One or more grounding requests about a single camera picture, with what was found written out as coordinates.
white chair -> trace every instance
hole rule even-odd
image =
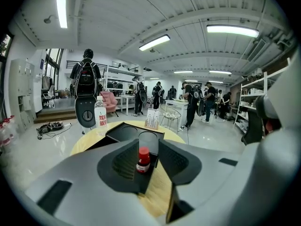
[[[177,120],[177,128],[178,128],[179,127],[179,120],[178,119],[181,117],[181,114],[177,110],[175,110],[174,108],[172,108],[170,106],[167,106],[167,105],[161,105],[160,108],[162,110],[162,115],[163,115],[163,119],[161,121],[161,124],[162,124],[164,118],[167,118],[168,119],[167,127],[168,127],[169,120],[171,120],[170,125],[169,125],[169,129],[170,129],[171,123],[174,120]]]
[[[55,86],[52,85],[50,86],[50,90],[47,94],[43,94],[43,97],[47,100],[46,104],[44,104],[44,106],[49,106],[50,107],[50,101],[53,100],[53,105],[52,107],[55,106],[55,95],[54,95],[54,89]]]

cabinet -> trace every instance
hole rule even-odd
[[[23,133],[36,119],[33,106],[34,65],[22,60],[11,61],[8,79],[9,107]]]

step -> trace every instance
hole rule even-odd
[[[75,109],[67,109],[67,110],[54,110],[51,109],[42,111],[38,113],[37,117],[45,117],[45,116],[51,116],[51,115],[62,115],[62,114],[71,114],[75,113]]]
[[[57,115],[49,115],[49,116],[42,116],[38,117],[33,121],[34,124],[43,123],[43,122],[52,122],[52,121],[59,121],[59,120],[71,120],[76,119],[75,113],[66,113],[66,114],[57,114]]]

black tray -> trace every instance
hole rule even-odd
[[[164,133],[132,126],[123,122],[118,126],[112,128],[111,130],[107,131],[106,136],[102,140],[98,141],[87,150],[92,150],[105,145],[130,139],[139,139],[139,146],[147,146],[150,150],[150,167],[148,171],[143,174],[135,171],[134,175],[134,182],[139,184],[139,193],[144,194],[147,190],[154,168],[157,167],[159,144],[158,140],[163,139],[163,137]]]

fluorescent light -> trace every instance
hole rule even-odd
[[[193,73],[192,71],[175,71],[174,73]]]
[[[56,0],[56,6],[61,28],[67,28],[66,0]]]
[[[223,84],[222,81],[209,81],[210,83],[218,83],[218,84]]]
[[[210,70],[210,73],[225,73],[225,74],[232,74],[232,72],[228,72],[228,71],[218,71],[218,70]]]
[[[240,26],[232,25],[207,25],[207,32],[226,32],[226,33],[235,33],[250,36],[257,38],[259,31],[251,28],[244,28]]]
[[[170,37],[167,34],[165,34],[165,35],[163,35],[163,36],[161,36],[159,38],[156,38],[156,39],[154,39],[154,40],[152,40],[152,41],[150,41],[150,42],[148,42],[148,43],[140,46],[139,49],[141,51],[145,51],[148,48],[154,47],[154,46],[156,46],[156,45],[158,45],[160,43],[164,43],[164,42],[169,41],[169,40],[170,40]]]

